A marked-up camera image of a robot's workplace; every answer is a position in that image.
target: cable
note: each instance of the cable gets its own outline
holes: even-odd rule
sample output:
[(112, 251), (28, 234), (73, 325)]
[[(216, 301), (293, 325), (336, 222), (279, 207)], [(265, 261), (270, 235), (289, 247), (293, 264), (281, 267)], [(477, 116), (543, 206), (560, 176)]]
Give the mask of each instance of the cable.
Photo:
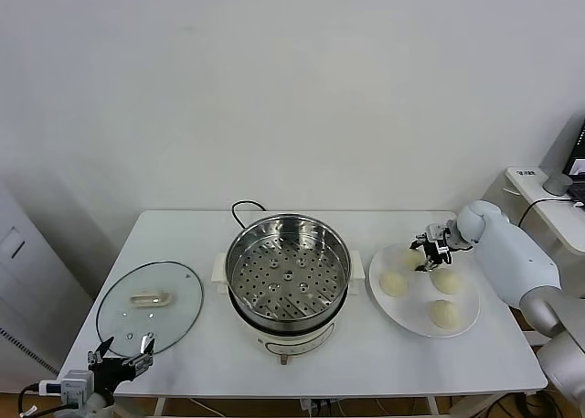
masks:
[(213, 408), (211, 408), (209, 406), (206, 406), (202, 402), (198, 402), (197, 400), (194, 400), (192, 398), (189, 398), (189, 400), (192, 401), (192, 402), (194, 402), (197, 406), (201, 406), (202, 408), (207, 409), (208, 411), (215, 413), (217, 416), (226, 416), (223, 413), (218, 412), (218, 411), (216, 411), (215, 409), (213, 409)]
[(502, 409), (506, 415), (508, 415), (510, 418), (514, 418), (514, 415), (512, 413), (510, 413), (502, 403), (497, 402), (497, 405), (500, 406), (500, 409)]
[[(534, 397), (538, 400), (538, 405), (528, 402), (527, 396), (523, 393), (514, 394), (515, 406), (524, 418), (563, 418), (563, 413), (558, 408), (552, 396), (543, 391), (539, 391)], [(538, 413), (532, 413), (528, 409), (528, 405), (537, 407)]]
[(480, 412), (476, 413), (472, 418), (480, 418), (481, 416), (486, 418), (486, 416), (485, 416), (486, 412), (487, 412), (487, 407), (485, 409), (482, 409)]
[(22, 401), (27, 392), (38, 392), (38, 383), (29, 384), (18, 394), (18, 413), (23, 413)]
[(490, 412), (492, 411), (492, 409), (494, 409), (495, 405), (498, 404), (499, 400), (497, 402), (492, 403), (492, 405), (490, 407), (487, 408), (487, 410), (485, 411), (485, 416), (484, 418), (489, 418), (490, 416)]
[(378, 404), (379, 408), (382, 409), (382, 412), (390, 416), (390, 413), (386, 409), (384, 409), (384, 406), (382, 405), (380, 400), (378, 398), (375, 398), (374, 400), (376, 400), (376, 403)]
[(236, 215), (236, 207), (238, 205), (243, 205), (244, 203), (249, 203), (251, 205), (257, 206), (258, 208), (262, 209), (263, 211), (266, 211), (266, 208), (264, 208), (260, 203), (258, 203), (257, 201), (254, 201), (254, 200), (240, 200), (240, 201), (237, 201), (236, 203), (234, 203), (233, 205), (231, 205), (231, 215), (233, 215), (234, 219), (238, 222), (238, 224), (241, 226), (242, 229), (246, 229), (246, 226), (244, 226), (244, 223), (242, 223), (241, 220)]
[(341, 416), (347, 416), (346, 413), (344, 412), (343, 408), (341, 407), (341, 401), (342, 400), (339, 400), (337, 402), (337, 407), (339, 408), (339, 412), (341, 413)]
[(530, 205), (528, 206), (528, 208), (526, 208), (526, 210), (524, 211), (524, 214), (522, 214), (522, 217), (520, 217), (520, 220), (518, 221), (518, 228), (522, 227), (522, 223), (524, 222), (524, 219), (527, 217), (528, 212), (538, 203), (542, 203), (544, 201), (572, 201), (573, 203), (580, 203), (576, 200), (573, 200), (572, 198), (541, 198), (540, 200), (537, 201), (533, 201), (532, 203), (530, 203)]
[(550, 402), (552, 402), (552, 403), (553, 403), (553, 405), (555, 406), (555, 409), (557, 409), (558, 416), (560, 416), (560, 418), (565, 418), (565, 415), (563, 414), (563, 411), (561, 411), (561, 410), (560, 410), (560, 407), (558, 406), (557, 402), (555, 402), (555, 399), (553, 398), (553, 396), (552, 396), (552, 395), (550, 395), (550, 394), (549, 394), (549, 393), (547, 393), (547, 392), (542, 392), (542, 394), (543, 394), (545, 397), (547, 397), (547, 398), (550, 400)]
[(45, 415), (48, 415), (49, 413), (62, 411), (64, 409), (77, 409), (77, 408), (78, 408), (78, 405), (75, 402), (71, 402), (69, 404), (61, 404), (60, 406), (46, 409), (45, 411), (33, 413), (32, 415), (27, 416), (27, 418), (38, 418), (39, 416), (45, 416)]

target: stainless steel steamer basket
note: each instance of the stainless steel steamer basket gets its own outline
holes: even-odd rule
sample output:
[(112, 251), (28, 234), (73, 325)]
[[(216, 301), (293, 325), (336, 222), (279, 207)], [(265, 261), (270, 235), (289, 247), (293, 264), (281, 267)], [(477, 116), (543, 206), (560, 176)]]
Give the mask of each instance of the stainless steel steamer basket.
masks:
[(346, 299), (351, 261), (341, 237), (319, 220), (280, 214), (258, 220), (231, 243), (226, 276), (248, 323), (280, 336), (327, 324)]

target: steamed bun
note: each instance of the steamed bun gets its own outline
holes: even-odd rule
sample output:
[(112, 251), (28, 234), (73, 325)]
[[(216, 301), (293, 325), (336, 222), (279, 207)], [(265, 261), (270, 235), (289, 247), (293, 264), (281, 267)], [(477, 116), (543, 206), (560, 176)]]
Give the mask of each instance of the steamed bun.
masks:
[(453, 302), (441, 299), (430, 303), (429, 309), (432, 323), (442, 329), (459, 329), (461, 327), (461, 314), (457, 305)]
[(437, 290), (446, 295), (456, 295), (463, 288), (459, 275), (450, 269), (437, 269), (431, 272), (431, 281)]
[(404, 249), (401, 253), (402, 265), (407, 270), (416, 270), (417, 267), (423, 265), (426, 256), (423, 252), (415, 249)]
[(382, 291), (390, 296), (400, 297), (409, 291), (409, 281), (404, 274), (388, 270), (380, 276)]

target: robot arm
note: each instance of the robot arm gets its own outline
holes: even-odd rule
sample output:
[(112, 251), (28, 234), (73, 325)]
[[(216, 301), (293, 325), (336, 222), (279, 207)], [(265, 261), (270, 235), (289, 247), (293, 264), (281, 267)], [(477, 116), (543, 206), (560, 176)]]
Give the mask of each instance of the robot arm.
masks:
[(543, 371), (565, 397), (585, 404), (585, 301), (561, 292), (557, 266), (523, 230), (496, 205), (475, 201), (456, 220), (431, 224), (410, 248), (420, 246), (428, 272), (451, 263), (451, 252), (473, 248), (500, 299), (551, 338), (537, 353)]
[(63, 405), (55, 409), (58, 418), (111, 418), (113, 394), (123, 381), (132, 381), (153, 365), (154, 335), (143, 337), (140, 352), (130, 358), (105, 357), (113, 338), (100, 343), (88, 353), (88, 370), (70, 370), (61, 380), (42, 380), (25, 388), (18, 397), (18, 412), (22, 418), (35, 418), (52, 412), (37, 412), (33, 406), (23, 411), (23, 393), (37, 392), (40, 396), (59, 396)]

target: white table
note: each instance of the white table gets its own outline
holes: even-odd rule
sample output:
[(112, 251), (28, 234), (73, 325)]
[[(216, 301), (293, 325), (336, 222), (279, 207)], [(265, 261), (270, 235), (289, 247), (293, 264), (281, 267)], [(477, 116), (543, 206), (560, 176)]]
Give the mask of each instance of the white table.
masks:
[[(450, 212), (304, 212), (335, 228), (368, 267), (393, 242), (410, 241)], [(252, 222), (266, 213), (241, 212)], [(238, 234), (229, 212), (146, 211), (136, 222), (61, 370), (87, 367), (99, 343), (95, 318), (102, 298), (144, 263), (173, 260), (197, 272), (205, 287), (199, 318), (186, 336), (154, 356), (154, 365), (116, 392), (128, 396), (202, 398), (347, 398), (536, 391), (547, 385), (507, 306), (479, 272), (473, 255), (455, 253), (478, 285), (482, 311), (457, 338), (423, 338), (385, 318), (364, 288), (346, 300), (334, 334), (287, 366), (243, 334), (225, 295), (210, 282), (214, 260)]]
[[(570, 198), (548, 194), (542, 188), (548, 176), (537, 167), (510, 167), (505, 176), (528, 201), (533, 203), (543, 198)], [(549, 201), (537, 203), (533, 210), (542, 218), (557, 239), (572, 253), (585, 254), (585, 212), (572, 203)]]

